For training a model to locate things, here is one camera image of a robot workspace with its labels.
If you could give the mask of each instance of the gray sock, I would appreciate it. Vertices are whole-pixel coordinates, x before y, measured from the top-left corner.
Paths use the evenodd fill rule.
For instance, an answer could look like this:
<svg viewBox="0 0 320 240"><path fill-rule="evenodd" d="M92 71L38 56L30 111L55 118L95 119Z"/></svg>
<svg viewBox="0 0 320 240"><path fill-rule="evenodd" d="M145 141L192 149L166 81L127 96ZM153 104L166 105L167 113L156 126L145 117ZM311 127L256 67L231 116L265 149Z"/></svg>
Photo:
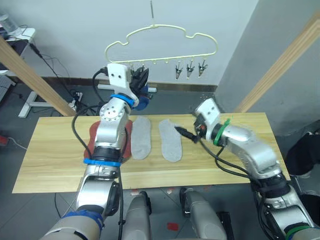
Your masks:
<svg viewBox="0 0 320 240"><path fill-rule="evenodd" d="M169 119L159 123L162 155L172 163L179 161L182 157L181 135L177 132L175 126Z"/></svg>
<svg viewBox="0 0 320 240"><path fill-rule="evenodd" d="M151 123L144 116L138 116L132 124L131 154L134 159L142 160L151 150Z"/></svg>

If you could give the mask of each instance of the desk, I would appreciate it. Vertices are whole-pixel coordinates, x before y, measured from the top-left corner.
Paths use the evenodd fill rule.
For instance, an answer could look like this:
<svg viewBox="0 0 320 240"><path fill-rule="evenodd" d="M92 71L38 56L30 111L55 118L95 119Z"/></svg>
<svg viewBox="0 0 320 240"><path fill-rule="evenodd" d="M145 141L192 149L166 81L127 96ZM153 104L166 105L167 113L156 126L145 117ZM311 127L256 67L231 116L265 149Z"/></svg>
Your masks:
<svg viewBox="0 0 320 240"><path fill-rule="evenodd" d="M144 160L129 159L121 166L124 189L155 188L168 186L192 186L212 184L248 183L246 178L231 175L218 169L214 159L200 144L194 144L182 137L182 159L172 163L161 153L159 122L172 122L193 129L195 118L185 115L148 115L151 121L151 152ZM232 118L231 123L249 127L257 136L268 143L280 161L287 179L285 163L281 157L265 113L225 113L221 121ZM86 165L83 163L84 148L71 129L72 117L40 117L23 159L13 193L54 193L75 192L78 189ZM98 116L81 116L77 119L76 130L85 142L89 141L89 128L98 121ZM218 147L210 146L214 153ZM228 151L221 157L233 164L240 160Z"/></svg>
<svg viewBox="0 0 320 240"><path fill-rule="evenodd" d="M30 40L34 37L36 30L34 28L21 28L22 34L18 35L18 36L11 36L8 39L6 39L6 42L13 42L13 41L20 41L20 40L27 40L28 42L30 42ZM0 70L0 75L4 75L7 72L9 72L9 70Z"/></svg>

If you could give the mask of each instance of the clothes hanger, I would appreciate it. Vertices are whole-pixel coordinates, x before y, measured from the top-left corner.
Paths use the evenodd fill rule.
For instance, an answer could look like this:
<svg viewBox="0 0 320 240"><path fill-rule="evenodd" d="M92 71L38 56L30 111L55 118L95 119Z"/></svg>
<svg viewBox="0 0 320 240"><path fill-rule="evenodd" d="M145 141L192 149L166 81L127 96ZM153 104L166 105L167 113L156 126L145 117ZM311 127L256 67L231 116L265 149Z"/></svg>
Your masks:
<svg viewBox="0 0 320 240"><path fill-rule="evenodd" d="M151 15L152 15L152 21L154 21L154 11L153 11L153 5L152 5L152 0L150 1L150 6L151 6ZM113 61L113 60L110 60L109 56L108 56L108 50L116 45L116 44L120 44L122 46L126 46L130 43L130 36L134 35L134 34L137 34L139 32L143 32L143 31L148 31L148 30L152 30L152 29L157 29L157 28L173 28L173 29L178 29L178 30L181 30L184 32L184 36L187 38L187 39L193 39L195 38L196 36L203 36L203 37L206 37L206 38L209 38L210 40L213 41L214 45L215 45L215 49L213 52L210 52L210 53L201 53L201 54L194 54L194 55L182 55L182 56L168 56L168 57L157 57L157 58L147 58L147 59L132 59L132 60L118 60L118 61ZM147 26L147 27L143 27L143 28L140 28L140 29L137 29L135 31L132 31L130 32L129 34L126 35L126 42L123 43L121 41L115 41L111 44L109 44L104 53L105 53L105 57L106 59L110 62L110 63L115 63L115 64L130 64L130 63L136 63L136 62L148 62L148 61L151 61L153 62L154 64L156 64L156 61L165 61L165 63L168 63L169 60L173 60L173 59L186 59L186 58L191 58L192 60L196 57L203 57L203 59L206 59L206 57L208 56L212 56L214 55L217 51L218 51L218 43L217 43L217 40L213 37L213 36L210 36L208 34L205 34L205 33L202 33L202 32L196 32L195 34L193 34L192 36L189 36L187 35L187 31L186 29L184 29L183 27L180 27L180 26L175 26L175 25L167 25L167 24L155 24L153 22L152 25L150 26Z"/></svg>

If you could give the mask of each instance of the gray floor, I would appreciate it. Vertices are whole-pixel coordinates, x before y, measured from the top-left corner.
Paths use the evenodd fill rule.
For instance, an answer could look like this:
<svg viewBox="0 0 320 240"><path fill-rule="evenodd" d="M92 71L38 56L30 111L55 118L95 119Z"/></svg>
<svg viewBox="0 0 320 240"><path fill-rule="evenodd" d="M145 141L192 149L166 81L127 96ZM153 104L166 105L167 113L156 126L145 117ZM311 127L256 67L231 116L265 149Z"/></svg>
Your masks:
<svg viewBox="0 0 320 240"><path fill-rule="evenodd" d="M84 103L89 105L97 103L91 87L74 86L74 88L84 93ZM68 96L60 87L56 89L62 96ZM23 84L18 84L13 91L27 98L30 89ZM110 92L105 90L104 93L107 99ZM210 93L202 92L159 91L154 94L147 109L133 112L133 114L187 114L203 98L210 96ZM49 116L52 110L30 112L27 118L19 118L17 116L23 104L24 101L12 91L2 101L0 135L15 138L18 143L28 146L38 118ZM278 138L277 141L284 155L295 143L292 137ZM54 205L54 193L11 194L24 155L25 150L12 142L6 147L0 147L0 239L2 240L39 239L59 219ZM203 193L216 211L230 212L236 240L267 239L260 230L248 184L197 186L196 189ZM190 221L181 215L178 187L174 187L171 194L167 193L168 188L145 190L151 198L153 213L150 221L154 240L195 237ZM133 198L131 193L131 190L124 191L124 212ZM61 214L71 205L74 197L74 192L56 195L57 207ZM118 220L117 214L106 220L106 228L102 232L101 239L117 239ZM168 223L177 223L178 231L168 230Z"/></svg>

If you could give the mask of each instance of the wooden beam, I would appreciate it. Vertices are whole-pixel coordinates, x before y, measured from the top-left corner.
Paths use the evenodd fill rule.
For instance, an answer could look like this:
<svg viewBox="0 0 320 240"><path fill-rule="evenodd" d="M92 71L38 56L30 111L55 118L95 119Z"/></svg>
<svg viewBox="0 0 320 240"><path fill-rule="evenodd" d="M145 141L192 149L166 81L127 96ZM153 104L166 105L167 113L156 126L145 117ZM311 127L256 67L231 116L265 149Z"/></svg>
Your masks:
<svg viewBox="0 0 320 240"><path fill-rule="evenodd" d="M38 76L2 37L0 37L0 62L46 102L52 104L63 116L74 116L76 114L67 102L45 80Z"/></svg>
<svg viewBox="0 0 320 240"><path fill-rule="evenodd" d="M247 112L275 84L281 76L304 54L320 35L320 13L315 14L303 31L289 45L278 60L258 81L251 92L235 108L236 113Z"/></svg>

